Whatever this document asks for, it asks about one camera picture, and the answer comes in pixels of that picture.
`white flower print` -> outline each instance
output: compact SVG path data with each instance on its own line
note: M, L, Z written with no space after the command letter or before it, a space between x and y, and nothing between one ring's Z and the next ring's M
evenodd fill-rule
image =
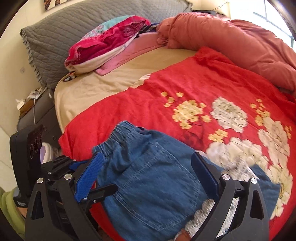
M137 88L137 87L143 85L143 84L144 84L144 81L150 78L150 75L151 75L151 74L147 74L147 75L142 76L137 82L135 82L135 83L131 86L131 88L135 89L135 88Z
M248 167L246 161L244 159L242 159L240 156L236 156L232 162L229 161L229 159L231 158L229 156L228 158L228 163L221 163L219 160L219 155L222 154L222 152L225 151L225 149L221 148L222 146L227 146L224 143L220 143L220 142L213 142L210 144L209 148L207 149L207 154L203 153L202 151L198 151L202 156L207 157L208 159L210 159L212 162L214 162L215 164L219 165L219 166L223 166L223 168L225 169L225 171L223 171L222 173L227 173L229 174L233 179L235 180L241 180L241 181L248 181L250 178L256 178L256 175L253 173L253 171ZM229 226L231 224L231 221L234 217L235 214L235 210L237 208L237 204L238 204L238 198L234 198L232 200L229 212L226 216L226 219L218 233L217 236L221 236L225 233L227 233ZM185 226L185 230L189 231L190 236L192 237L197 230L201 227L202 223L205 221L206 217L208 216L208 214L210 213L212 207L214 205L214 201L211 199L207 199L203 202L202 204L202 208L198 211L196 211L195 215L194 215L194 219L189 221L186 226Z
M237 158L246 161L249 167L257 164L263 171L268 169L268 158L262 155L262 148L249 140L232 137L228 144L213 142L207 149L209 159L226 169L236 166Z
M258 131L258 137L264 146L268 148L270 160L274 165L280 164L286 168L290 156L290 146L288 144L287 133L280 121L273 121L270 117L263 118L265 130Z
M283 205L287 205L290 199L293 186L293 177L287 168L281 168L279 165L270 166L266 174L273 183L280 184L281 186L276 207L270 218L273 219L275 216L281 216L284 210Z
M268 158L262 155L261 146L253 144L249 140L241 141L239 138L232 137L228 144L211 143L206 153L212 162L226 170L238 166L237 160L240 158L245 160L249 167L257 164L274 184L280 184L281 186L279 198L270 219L275 216L279 217L282 214L283 205L288 203L291 196L293 177L285 167L282 168L279 165L269 166ZM237 174L238 177L240 175L246 176L244 172Z
M248 124L247 114L240 107L219 97L212 103L212 108L213 111L210 114L224 129L234 129L240 133L244 131L243 127Z

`pink pillowcase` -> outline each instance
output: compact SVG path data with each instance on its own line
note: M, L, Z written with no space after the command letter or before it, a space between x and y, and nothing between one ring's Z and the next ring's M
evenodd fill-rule
M101 76L106 75L135 57L161 47L162 45L157 43L157 37L158 33L140 34L124 51L96 69L95 72Z

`elastic waistband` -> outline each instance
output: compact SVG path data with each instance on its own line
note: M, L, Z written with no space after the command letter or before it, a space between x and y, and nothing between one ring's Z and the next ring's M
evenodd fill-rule
M141 129L139 127L124 120L116 125L111 132L110 137L105 142L93 148L93 153L100 151L107 157L114 151L114 141L118 142L121 146L124 146L127 137L130 136L131 133L137 133L140 131Z

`gray pillow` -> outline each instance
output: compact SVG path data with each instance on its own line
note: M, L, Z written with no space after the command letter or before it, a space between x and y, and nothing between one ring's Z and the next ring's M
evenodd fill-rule
M156 23L190 8L186 0L87 0L21 29L20 34L38 81L54 89L68 73L64 61L69 48L101 23L133 14Z

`jeans back pocket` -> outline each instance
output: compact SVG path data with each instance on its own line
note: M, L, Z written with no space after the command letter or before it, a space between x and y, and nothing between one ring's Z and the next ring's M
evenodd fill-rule
M129 215L160 231L188 221L207 198L200 182L159 143L149 148L117 179L114 197Z

